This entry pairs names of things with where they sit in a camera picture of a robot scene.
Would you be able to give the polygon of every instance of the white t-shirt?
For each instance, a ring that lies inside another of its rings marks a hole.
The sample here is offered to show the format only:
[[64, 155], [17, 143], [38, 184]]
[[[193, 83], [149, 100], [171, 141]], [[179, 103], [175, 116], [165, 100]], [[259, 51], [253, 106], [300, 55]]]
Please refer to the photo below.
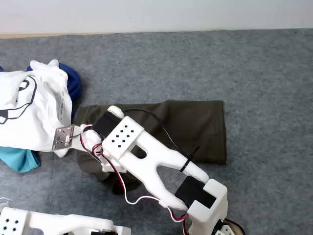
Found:
[[67, 74], [57, 60], [30, 65], [33, 71], [0, 72], [0, 146], [50, 152], [55, 129], [70, 125]]

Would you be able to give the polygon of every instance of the white wall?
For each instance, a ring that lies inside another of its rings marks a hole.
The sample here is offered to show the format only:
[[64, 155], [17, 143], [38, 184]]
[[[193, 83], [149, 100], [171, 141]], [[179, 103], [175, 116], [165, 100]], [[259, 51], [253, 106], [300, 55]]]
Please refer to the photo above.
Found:
[[3, 0], [0, 33], [313, 27], [313, 0]]

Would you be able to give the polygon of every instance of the dark green cloth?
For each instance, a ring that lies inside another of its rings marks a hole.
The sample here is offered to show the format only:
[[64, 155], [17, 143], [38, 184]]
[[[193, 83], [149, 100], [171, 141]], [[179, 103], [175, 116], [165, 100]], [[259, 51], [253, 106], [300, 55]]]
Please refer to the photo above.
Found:
[[[186, 153], [196, 147], [194, 161], [226, 164], [226, 130], [224, 103], [222, 101], [173, 101], [158, 104], [114, 104], [122, 110], [139, 108], [155, 113], [163, 122], [174, 142]], [[74, 124], [93, 124], [111, 105], [80, 107]], [[131, 111], [127, 113], [145, 130], [171, 149], [175, 147], [159, 123], [149, 114]], [[78, 153], [78, 164], [87, 173], [98, 174], [101, 179], [101, 165], [89, 154]]]

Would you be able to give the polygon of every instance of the blue cloth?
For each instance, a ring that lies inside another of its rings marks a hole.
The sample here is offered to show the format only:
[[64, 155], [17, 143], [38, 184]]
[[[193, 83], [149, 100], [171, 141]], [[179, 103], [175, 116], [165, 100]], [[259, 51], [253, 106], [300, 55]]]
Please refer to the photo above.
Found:
[[[59, 68], [68, 75], [67, 90], [71, 99], [78, 99], [81, 96], [81, 79], [79, 74], [74, 69], [62, 63], [59, 63]], [[35, 152], [27, 149], [0, 147], [0, 159], [19, 173], [29, 172], [40, 166]]]
[[35, 153], [26, 149], [0, 147], [0, 159], [19, 173], [29, 172], [40, 166]]

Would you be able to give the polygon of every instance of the teal cloth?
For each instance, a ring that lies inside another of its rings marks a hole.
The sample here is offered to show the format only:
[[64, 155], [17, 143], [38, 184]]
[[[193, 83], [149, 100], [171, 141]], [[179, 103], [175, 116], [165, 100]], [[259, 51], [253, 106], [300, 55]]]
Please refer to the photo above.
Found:
[[27, 149], [0, 147], [0, 159], [19, 173], [29, 172], [40, 166], [35, 153]]

